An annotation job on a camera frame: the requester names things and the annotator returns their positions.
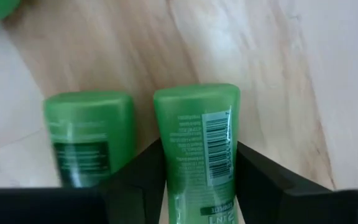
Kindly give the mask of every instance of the product label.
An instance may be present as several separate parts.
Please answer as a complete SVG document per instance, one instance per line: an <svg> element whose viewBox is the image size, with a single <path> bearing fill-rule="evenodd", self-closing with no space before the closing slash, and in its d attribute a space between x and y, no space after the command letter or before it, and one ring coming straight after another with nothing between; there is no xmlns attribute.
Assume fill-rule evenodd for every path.
<svg viewBox="0 0 358 224"><path fill-rule="evenodd" d="M92 187L110 176L107 142L53 146L64 187Z"/></svg>
<svg viewBox="0 0 358 224"><path fill-rule="evenodd" d="M166 152L170 223L237 223L231 110L177 119Z"/></svg>

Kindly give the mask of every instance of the wood grain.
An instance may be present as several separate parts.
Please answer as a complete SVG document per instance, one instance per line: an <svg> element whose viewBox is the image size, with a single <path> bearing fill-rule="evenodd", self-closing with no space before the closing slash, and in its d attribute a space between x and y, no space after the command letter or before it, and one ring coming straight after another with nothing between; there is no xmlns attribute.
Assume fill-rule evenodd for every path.
<svg viewBox="0 0 358 224"><path fill-rule="evenodd" d="M282 2L32 0L5 26L45 96L128 91L139 149L158 137L155 90L234 83L242 90L240 141L335 188L307 46Z"/></svg>

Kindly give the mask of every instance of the white barcode label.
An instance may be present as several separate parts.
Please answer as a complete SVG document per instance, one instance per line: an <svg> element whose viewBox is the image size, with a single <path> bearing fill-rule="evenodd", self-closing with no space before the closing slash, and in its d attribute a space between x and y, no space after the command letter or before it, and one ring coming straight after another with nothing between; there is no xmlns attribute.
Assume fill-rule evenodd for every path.
<svg viewBox="0 0 358 224"><path fill-rule="evenodd" d="M231 110L203 114L205 163L208 186L233 179Z"/></svg>

